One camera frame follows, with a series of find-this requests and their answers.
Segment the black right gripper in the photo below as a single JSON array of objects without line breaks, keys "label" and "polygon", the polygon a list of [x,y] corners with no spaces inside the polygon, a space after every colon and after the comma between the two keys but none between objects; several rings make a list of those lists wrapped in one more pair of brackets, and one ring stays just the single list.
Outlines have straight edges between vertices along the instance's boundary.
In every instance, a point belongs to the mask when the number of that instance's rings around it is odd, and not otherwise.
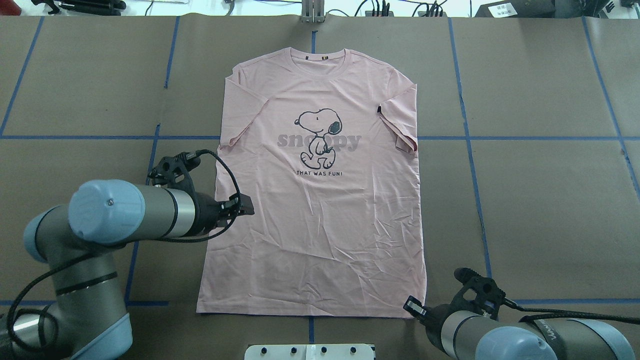
[{"label": "black right gripper", "polygon": [[457,312],[455,306],[441,304],[434,307],[423,306],[414,296],[409,295],[403,305],[403,310],[408,312],[425,327],[425,332],[430,343],[437,349],[444,351],[442,344],[442,328],[448,317]]}]

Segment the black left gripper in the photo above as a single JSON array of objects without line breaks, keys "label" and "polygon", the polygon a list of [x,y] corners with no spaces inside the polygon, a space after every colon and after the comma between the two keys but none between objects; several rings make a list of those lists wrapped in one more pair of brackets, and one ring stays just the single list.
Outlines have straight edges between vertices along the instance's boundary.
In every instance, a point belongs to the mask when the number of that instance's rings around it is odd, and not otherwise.
[{"label": "black left gripper", "polygon": [[237,216],[254,215],[253,200],[250,196],[233,194],[226,201],[217,201],[208,194],[196,194],[196,214],[192,225],[192,235],[208,234],[211,230],[224,228]]}]

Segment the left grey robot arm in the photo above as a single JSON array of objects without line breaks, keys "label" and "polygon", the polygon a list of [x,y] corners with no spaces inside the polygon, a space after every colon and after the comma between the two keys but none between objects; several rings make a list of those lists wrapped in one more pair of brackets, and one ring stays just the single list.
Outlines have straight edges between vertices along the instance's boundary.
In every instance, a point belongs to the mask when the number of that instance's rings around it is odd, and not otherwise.
[{"label": "left grey robot arm", "polygon": [[133,331],[114,251],[140,240],[195,243],[254,214],[246,194],[227,201],[183,189],[91,180],[67,204],[27,224],[26,251],[49,271],[1,319],[3,360],[117,360]]}]

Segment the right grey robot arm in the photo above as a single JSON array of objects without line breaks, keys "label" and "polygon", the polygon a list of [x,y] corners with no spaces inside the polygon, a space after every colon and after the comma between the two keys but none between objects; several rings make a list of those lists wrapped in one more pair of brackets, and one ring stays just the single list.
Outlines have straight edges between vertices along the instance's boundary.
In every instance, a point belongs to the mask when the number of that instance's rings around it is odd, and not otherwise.
[{"label": "right grey robot arm", "polygon": [[629,340],[599,319],[558,317],[500,322],[453,304],[425,307],[410,296],[404,310],[453,360],[636,360]]}]

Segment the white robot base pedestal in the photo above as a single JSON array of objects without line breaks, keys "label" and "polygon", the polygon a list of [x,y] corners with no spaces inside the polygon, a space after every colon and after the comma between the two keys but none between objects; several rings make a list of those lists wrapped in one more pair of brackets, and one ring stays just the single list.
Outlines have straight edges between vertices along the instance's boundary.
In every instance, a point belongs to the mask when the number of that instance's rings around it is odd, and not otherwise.
[{"label": "white robot base pedestal", "polygon": [[255,344],[245,360],[375,360],[375,346],[366,343]]}]

